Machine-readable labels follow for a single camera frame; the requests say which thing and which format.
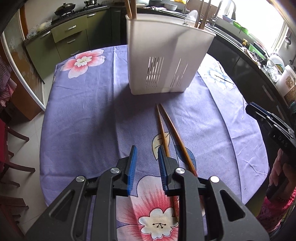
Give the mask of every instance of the tablecloth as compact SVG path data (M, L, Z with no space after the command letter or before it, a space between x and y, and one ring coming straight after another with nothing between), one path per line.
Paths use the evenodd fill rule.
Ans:
M56 66L40 145L46 204L74 177L101 175L136 145L131 196L117 197L118 240L176 240L157 161L162 139L156 103L168 112L199 177L218 176L246 203L267 176L267 154L258 123L246 114L246 101L222 66L207 54L185 92L134 96L124 45L77 54ZM186 168L164 128L171 156Z

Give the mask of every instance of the chopsticks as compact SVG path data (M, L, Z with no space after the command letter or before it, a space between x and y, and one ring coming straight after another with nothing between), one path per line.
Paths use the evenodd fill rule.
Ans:
M209 3L207 4L207 9L205 11L205 16L202 19L202 22L201 22L200 26L198 27L199 29L204 29L205 28L205 24L207 22L207 17L209 15L210 8L211 8L211 0L209 0Z
M163 140L163 148L165 150L165 155L167 157L170 157L170 151L168 149L168 143L165 138L165 131L163 129L163 123L161 121L161 116L160 116L160 112L157 104L156 104L156 112L158 117L158 124L159 124L160 133L161 133L161 138ZM173 203L174 203L174 212L175 212L176 220L177 222L179 222L179 204L178 204L177 196L173 196Z
M131 15L132 15L132 19L137 19L136 0L131 0Z
M132 15L131 15L131 7L129 5L129 0L124 0L125 4L126 4L126 13L128 15L129 19L132 19Z
M131 0L131 6L129 4L129 0L124 0L126 5L126 13L129 19L136 19L137 18L137 5L136 0Z
M197 173L196 173L196 170L194 168L194 165L193 165L193 163L192 163L192 161L191 161L191 159L190 159L190 157L188 155L188 152L187 152L187 150L185 148L184 143L182 142L182 140L181 140L181 138L180 138L180 136L179 136L179 134L178 134L178 132L177 132L174 124L172 123L172 120L168 116L168 113L165 111L165 109L162 106L162 104L160 104L160 107L162 108L163 113L164 113L164 115L165 115L165 117L166 117L166 119L167 119L167 121L168 121L168 123L169 123L169 125L170 125L170 127L172 129L172 131L173 131L173 134L174 134L174 136L175 136L175 138L176 138L176 140L177 140L180 148L181 148L181 151L182 151L182 153L183 153L183 155L185 157L185 161L186 161L186 163L188 165L189 171L192 172L197 177Z
M202 7L203 7L203 3L204 3L204 0L202 0L202 3L200 4L200 9L198 10L198 18L196 19L196 22L195 22L195 25L194 27L197 28L198 26L198 23L200 21L200 17L202 15Z

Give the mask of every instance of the wooden chair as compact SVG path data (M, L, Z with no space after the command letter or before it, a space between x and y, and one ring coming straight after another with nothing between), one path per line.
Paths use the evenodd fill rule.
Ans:
M17 215L12 215L11 213L11 210L14 207L23 207L25 209L29 208L22 198L0 196L0 213L3 214L7 221L7 224L13 229L13 231L9 233L8 237L14 236L15 234L13 234L13 232L16 232L19 235L19 237L24 237L24 234L17 225L17 221L14 220L15 216Z
M7 172L8 168L13 168L16 170L31 172L31 173L35 172L35 168L25 167L25 166L21 166L21 165L10 162L8 155L11 155L13 157L14 153L12 153L8 150L8 146L7 146L7 133L8 132L10 134L14 135L15 137L25 140L26 142L29 141L29 137L26 137L26 136L21 135L20 133L17 133L16 131L14 131L11 128L9 128L8 126L6 126L2 120L0 120L0 182L5 183L5 184L12 184L12 185L19 187L20 185L16 182L9 181L9 180L7 180L5 182L1 181L4 174Z

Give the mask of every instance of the checkered cloth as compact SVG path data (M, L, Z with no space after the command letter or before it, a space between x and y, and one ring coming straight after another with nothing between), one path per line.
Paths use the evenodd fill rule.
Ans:
M10 78L11 67L7 65L0 57L0 105L6 106L12 96L16 83Z

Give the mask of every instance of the faucet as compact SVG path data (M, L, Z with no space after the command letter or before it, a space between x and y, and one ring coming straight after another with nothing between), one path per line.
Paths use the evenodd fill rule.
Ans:
M218 12L220 11L220 8L221 8L221 5L222 5L222 2L223 2L224 0L222 0L220 3L219 3L219 6L218 6L218 8L217 8L217 11L216 11L216 13L213 15L213 18L211 19L212 20L212 22L211 22L211 25L212 26L214 26L215 25L215 23L216 23L216 21L217 21L217 19L218 19ZM236 11L236 9L237 9L237 6L235 5L235 2L233 1L233 0L227 0L228 2L233 2L233 4L234 4L234 7L233 7L233 13L232 13L232 16L231 16L231 19L233 19L233 20L236 20L236 18L235 18L235 11Z

